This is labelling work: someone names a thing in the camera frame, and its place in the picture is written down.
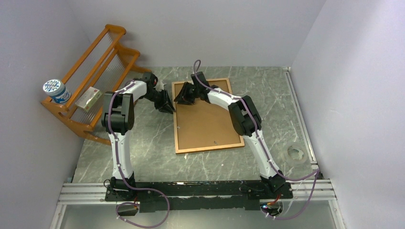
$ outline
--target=tape roll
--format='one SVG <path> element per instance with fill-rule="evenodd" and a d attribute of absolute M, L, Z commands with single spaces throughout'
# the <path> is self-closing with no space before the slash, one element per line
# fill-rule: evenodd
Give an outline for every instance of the tape roll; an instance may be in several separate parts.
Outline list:
<path fill-rule="evenodd" d="M 307 149 L 296 142 L 292 142 L 283 148 L 281 158 L 291 166 L 301 165 L 308 160 Z"/>

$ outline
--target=cork board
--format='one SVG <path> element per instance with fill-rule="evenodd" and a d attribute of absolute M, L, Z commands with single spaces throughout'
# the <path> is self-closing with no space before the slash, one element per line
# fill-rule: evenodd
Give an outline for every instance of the cork board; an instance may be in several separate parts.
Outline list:
<path fill-rule="evenodd" d="M 232 93 L 228 78 L 209 79 L 210 85 Z M 173 99 L 179 94 L 182 82 L 172 83 Z M 176 154 L 244 147 L 243 138 L 232 126 L 229 112 L 218 105 L 196 99 L 193 105 L 173 102 L 174 144 Z"/>

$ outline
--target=brown board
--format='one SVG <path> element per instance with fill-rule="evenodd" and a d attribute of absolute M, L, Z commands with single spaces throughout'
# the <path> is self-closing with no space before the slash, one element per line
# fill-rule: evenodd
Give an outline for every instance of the brown board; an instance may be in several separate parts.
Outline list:
<path fill-rule="evenodd" d="M 228 78 L 209 79 L 210 85 L 232 93 Z M 172 83 L 173 99 L 179 94 L 182 82 Z M 244 147 L 243 138 L 232 126 L 229 112 L 218 105 L 196 99 L 193 105 L 173 102 L 174 143 L 176 154 Z"/>

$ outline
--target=marble tabletop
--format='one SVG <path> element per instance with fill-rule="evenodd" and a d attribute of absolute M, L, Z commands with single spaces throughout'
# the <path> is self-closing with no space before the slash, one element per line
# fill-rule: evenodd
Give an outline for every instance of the marble tabletop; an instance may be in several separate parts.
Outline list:
<path fill-rule="evenodd" d="M 153 67 L 171 95 L 171 82 L 191 80 L 191 67 Z M 312 172 L 309 159 L 292 164 L 285 160 L 288 146 L 305 148 L 285 74 L 281 67 L 201 67 L 207 79 L 226 78 L 235 95 L 249 95 L 262 118 L 265 141 L 283 173 L 299 178 Z M 128 80 L 139 78 L 131 72 Z M 135 124 L 131 131 L 131 163 L 136 181 L 215 181 L 260 179 L 255 158 L 243 148 L 176 155 L 173 115 L 160 113 L 153 103 L 140 100 L 135 105 Z M 99 124 L 96 134 L 106 137 Z M 85 140 L 75 171 L 74 183 L 100 183 L 111 178 L 111 146 Z"/>

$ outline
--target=wooden shelf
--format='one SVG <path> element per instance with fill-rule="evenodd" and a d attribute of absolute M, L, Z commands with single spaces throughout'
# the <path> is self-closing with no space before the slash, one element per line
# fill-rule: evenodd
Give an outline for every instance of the wooden shelf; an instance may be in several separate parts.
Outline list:
<path fill-rule="evenodd" d="M 57 104 L 47 97 L 41 104 L 78 136 L 110 145 L 109 139 L 94 136 L 92 132 L 102 115 L 99 101 L 86 113 L 78 110 L 75 102 L 91 86 L 105 91 L 116 91 L 129 71 L 150 72 L 135 64 L 140 56 L 138 50 L 123 46 L 119 40 L 127 31 L 116 25 L 106 25 L 100 35 L 83 53 L 70 71 L 61 80 L 72 92 L 65 104 Z"/>

